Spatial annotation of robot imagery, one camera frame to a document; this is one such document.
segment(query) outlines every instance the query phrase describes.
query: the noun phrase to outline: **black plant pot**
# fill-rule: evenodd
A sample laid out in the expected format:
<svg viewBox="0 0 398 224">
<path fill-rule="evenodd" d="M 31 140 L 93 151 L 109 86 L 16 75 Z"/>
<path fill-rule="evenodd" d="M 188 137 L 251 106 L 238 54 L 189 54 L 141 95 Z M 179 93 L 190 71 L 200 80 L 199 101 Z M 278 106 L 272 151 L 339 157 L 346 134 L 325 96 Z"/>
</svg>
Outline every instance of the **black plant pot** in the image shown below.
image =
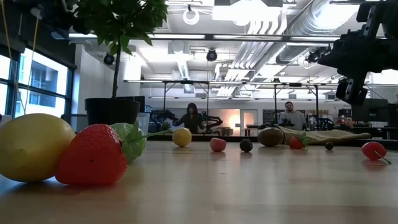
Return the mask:
<svg viewBox="0 0 398 224">
<path fill-rule="evenodd" d="M 88 124 L 134 124 L 140 103 L 132 100 L 90 98 L 85 100 Z"/>
</svg>

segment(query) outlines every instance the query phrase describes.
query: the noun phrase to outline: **plastic strawberry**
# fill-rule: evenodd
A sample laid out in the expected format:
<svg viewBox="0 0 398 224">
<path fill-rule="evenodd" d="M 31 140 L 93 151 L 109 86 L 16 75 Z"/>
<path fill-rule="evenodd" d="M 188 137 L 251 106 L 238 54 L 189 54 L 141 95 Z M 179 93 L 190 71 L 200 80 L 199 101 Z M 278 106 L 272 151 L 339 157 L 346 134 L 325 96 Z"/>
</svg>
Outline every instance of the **plastic strawberry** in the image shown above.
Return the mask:
<svg viewBox="0 0 398 224">
<path fill-rule="evenodd" d="M 134 124 L 93 124 L 72 140 L 55 174 L 63 184 L 113 184 L 119 180 L 146 146 L 146 138 Z"/>
<path fill-rule="evenodd" d="M 306 137 L 306 134 L 303 133 L 299 136 L 294 136 L 290 140 L 289 144 L 290 148 L 292 149 L 307 149 L 308 146 L 308 137 Z"/>
<path fill-rule="evenodd" d="M 127 169 L 116 131 L 93 124 L 78 133 L 63 153 L 55 178 L 63 184 L 113 184 Z"/>
</svg>

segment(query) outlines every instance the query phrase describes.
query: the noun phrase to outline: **woman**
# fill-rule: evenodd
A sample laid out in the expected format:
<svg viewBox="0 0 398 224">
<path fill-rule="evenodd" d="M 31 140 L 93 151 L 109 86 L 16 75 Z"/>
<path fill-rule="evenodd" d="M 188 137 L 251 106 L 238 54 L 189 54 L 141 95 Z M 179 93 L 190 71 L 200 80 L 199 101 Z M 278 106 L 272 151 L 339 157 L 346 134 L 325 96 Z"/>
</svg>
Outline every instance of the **woman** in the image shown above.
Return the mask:
<svg viewBox="0 0 398 224">
<path fill-rule="evenodd" d="M 184 128 L 188 128 L 192 134 L 198 134 L 198 126 L 203 129 L 196 104 L 188 104 L 187 113 L 183 115 L 174 126 L 180 126 L 182 123 L 184 123 Z"/>
</svg>

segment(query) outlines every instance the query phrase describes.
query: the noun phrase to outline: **lemon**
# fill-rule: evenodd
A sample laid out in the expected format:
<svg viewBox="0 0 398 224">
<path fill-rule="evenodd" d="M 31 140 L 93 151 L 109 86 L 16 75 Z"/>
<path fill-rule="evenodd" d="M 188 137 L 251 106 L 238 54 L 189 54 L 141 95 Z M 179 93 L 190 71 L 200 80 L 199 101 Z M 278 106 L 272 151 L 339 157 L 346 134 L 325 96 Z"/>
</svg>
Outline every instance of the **lemon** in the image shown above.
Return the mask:
<svg viewBox="0 0 398 224">
<path fill-rule="evenodd" d="M 20 182 L 38 182 L 55 174 L 75 132 L 49 114 L 27 114 L 0 127 L 0 174 Z"/>
<path fill-rule="evenodd" d="M 178 128 L 173 133 L 174 144 L 185 147 L 192 141 L 192 134 L 187 128 Z"/>
</svg>

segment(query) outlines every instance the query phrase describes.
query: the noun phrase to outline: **burlap sack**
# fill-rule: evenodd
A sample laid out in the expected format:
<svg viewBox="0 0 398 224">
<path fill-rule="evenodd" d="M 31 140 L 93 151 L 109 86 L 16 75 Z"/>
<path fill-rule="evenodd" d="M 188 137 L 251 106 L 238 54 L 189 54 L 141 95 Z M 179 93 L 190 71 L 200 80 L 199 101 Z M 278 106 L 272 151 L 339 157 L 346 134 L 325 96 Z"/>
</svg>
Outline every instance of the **burlap sack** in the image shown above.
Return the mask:
<svg viewBox="0 0 398 224">
<path fill-rule="evenodd" d="M 304 131 L 295 131 L 288 128 L 279 128 L 285 134 L 285 144 L 288 144 L 293 136 L 298 136 Z M 309 131 L 306 132 L 308 137 L 308 144 L 325 144 L 326 142 L 341 143 L 352 139 L 368 139 L 371 137 L 369 133 L 353 134 L 342 130 L 331 130 L 331 131 Z"/>
</svg>

